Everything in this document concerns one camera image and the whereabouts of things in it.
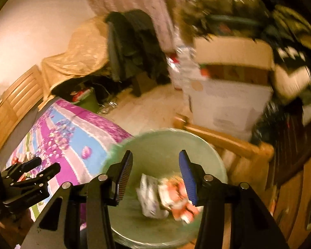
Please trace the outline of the green lined trash bin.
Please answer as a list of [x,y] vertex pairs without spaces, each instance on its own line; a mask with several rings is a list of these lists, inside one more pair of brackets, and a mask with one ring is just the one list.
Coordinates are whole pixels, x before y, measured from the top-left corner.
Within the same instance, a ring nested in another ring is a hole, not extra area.
[[179,153],[221,182],[228,181],[222,159],[210,144],[186,131],[146,132],[114,145],[103,171],[120,162],[126,151],[133,167],[123,200],[109,208],[114,240],[129,248],[179,248],[196,238],[201,208],[188,200]]

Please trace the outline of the stack of white packages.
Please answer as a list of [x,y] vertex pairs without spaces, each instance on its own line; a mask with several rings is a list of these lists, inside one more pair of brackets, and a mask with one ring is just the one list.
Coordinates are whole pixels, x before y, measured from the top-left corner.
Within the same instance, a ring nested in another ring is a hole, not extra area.
[[191,80],[203,79],[200,65],[195,61],[195,48],[184,42],[178,25],[173,28],[172,40],[179,63],[181,88],[187,93]]

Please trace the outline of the yellow cloth covered furniture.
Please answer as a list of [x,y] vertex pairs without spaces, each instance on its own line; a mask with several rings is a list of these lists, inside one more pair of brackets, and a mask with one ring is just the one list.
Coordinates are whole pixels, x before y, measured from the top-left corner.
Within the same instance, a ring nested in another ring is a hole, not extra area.
[[111,76],[107,36],[105,17],[93,17],[74,30],[64,53],[46,57],[41,61],[44,95],[40,110],[54,98],[54,88],[67,80],[92,74]]

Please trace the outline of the black plastic bag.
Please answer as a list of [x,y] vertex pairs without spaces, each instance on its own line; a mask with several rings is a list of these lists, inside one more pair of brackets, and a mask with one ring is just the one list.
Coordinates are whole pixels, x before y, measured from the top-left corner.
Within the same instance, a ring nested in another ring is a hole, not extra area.
[[181,40],[207,35],[257,38],[270,12],[262,0],[185,0],[176,11]]

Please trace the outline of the white HP box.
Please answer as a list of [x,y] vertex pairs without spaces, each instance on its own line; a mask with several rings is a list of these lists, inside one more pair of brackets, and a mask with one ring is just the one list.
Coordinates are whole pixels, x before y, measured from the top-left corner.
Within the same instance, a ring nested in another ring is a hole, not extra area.
[[242,140],[250,140],[272,93],[270,86],[213,79],[191,79],[187,90],[195,125]]

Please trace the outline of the orange snack wrapper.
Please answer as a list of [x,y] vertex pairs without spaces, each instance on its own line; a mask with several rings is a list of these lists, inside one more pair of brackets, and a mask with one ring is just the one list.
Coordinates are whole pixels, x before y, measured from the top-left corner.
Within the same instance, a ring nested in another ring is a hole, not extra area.
[[190,224],[203,211],[203,206],[196,207],[189,201],[184,180],[180,176],[160,179],[158,193],[161,205],[171,212],[175,221]]

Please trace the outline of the wooden headboard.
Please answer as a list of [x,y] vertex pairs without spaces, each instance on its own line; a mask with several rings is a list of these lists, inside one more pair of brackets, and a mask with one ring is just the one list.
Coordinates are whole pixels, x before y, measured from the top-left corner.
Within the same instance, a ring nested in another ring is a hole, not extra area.
[[34,65],[0,97],[0,149],[24,116],[43,98],[41,71]]

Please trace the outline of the wooden chair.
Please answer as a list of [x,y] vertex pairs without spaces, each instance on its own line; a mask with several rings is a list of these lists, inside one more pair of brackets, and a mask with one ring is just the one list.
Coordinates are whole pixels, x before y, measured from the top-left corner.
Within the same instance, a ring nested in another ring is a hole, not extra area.
[[273,146],[264,142],[256,146],[226,133],[194,125],[188,117],[179,114],[173,118],[173,127],[195,134],[214,146],[225,165],[229,184],[237,186],[247,182],[267,208],[271,208],[276,188],[267,189],[266,184],[275,152]]

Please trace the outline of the wooden dresser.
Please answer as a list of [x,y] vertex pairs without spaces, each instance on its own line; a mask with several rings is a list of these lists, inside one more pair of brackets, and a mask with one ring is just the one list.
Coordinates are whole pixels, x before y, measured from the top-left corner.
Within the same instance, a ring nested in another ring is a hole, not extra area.
[[311,121],[288,117],[275,145],[267,186],[275,187],[273,217],[289,248],[311,236]]

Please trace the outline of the white wrapper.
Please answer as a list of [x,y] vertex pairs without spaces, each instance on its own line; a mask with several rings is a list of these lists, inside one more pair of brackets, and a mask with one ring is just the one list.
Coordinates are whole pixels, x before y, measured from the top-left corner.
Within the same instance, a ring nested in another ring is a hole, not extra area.
[[165,219],[168,217],[169,211],[162,208],[160,202],[158,180],[156,178],[142,174],[136,192],[145,217],[151,219]]

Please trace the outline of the pile of dark clothes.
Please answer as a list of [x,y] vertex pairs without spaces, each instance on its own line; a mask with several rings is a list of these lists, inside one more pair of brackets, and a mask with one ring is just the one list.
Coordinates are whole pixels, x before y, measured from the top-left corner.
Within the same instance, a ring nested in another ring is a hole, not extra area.
[[273,49],[271,83],[275,95],[268,104],[272,115],[311,104],[311,23],[299,11],[281,4],[269,9],[252,3],[252,17],[260,25],[258,37]]

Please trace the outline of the colourful floral bed cover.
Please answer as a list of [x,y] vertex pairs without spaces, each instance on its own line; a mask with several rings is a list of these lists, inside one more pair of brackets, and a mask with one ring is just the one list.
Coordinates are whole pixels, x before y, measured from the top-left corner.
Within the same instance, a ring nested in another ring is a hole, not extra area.
[[130,137],[131,134],[110,120],[57,99],[26,133],[6,166],[38,156],[42,159],[40,166],[24,175],[34,178],[46,167],[59,163],[61,170],[48,185],[52,196],[64,182],[79,185],[99,175],[110,149]]

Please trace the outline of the dark jacket on chair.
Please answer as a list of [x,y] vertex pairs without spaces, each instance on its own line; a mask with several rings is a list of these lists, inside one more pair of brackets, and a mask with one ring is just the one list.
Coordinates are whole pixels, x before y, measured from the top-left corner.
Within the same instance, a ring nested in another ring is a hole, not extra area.
[[143,72],[157,84],[170,82],[166,55],[146,12],[139,9],[111,11],[105,23],[108,25],[111,77],[115,82],[131,79]]

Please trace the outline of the green storage box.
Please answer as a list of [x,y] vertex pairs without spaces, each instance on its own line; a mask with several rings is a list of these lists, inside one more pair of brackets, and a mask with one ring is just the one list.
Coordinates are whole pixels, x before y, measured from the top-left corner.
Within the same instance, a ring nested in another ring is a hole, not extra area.
[[93,113],[97,113],[99,110],[94,88],[85,88],[79,92],[73,92],[72,103]]

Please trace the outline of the brown cardboard box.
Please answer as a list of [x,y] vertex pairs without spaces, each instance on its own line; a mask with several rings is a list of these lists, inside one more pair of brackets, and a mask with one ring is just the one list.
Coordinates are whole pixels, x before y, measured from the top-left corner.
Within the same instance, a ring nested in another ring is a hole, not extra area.
[[209,36],[194,39],[195,61],[201,76],[267,86],[273,69],[273,51],[262,40]]

